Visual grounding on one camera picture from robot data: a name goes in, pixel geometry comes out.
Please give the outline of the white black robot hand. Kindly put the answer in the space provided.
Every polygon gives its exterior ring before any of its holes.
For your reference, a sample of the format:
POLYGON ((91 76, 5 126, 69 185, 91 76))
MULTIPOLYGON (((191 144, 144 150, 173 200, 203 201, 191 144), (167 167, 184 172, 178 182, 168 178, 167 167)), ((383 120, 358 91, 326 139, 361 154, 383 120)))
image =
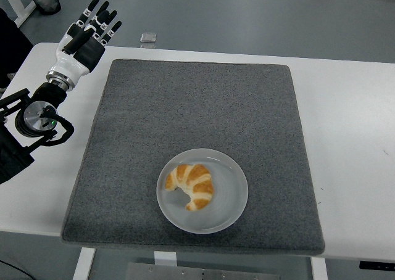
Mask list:
POLYGON ((76 22, 69 26, 56 50, 56 63, 52 72, 60 73, 77 81, 79 77, 91 73, 105 52, 105 46, 121 27, 122 22, 110 23, 117 11, 107 10, 109 2, 95 7, 100 0, 92 0, 76 22))

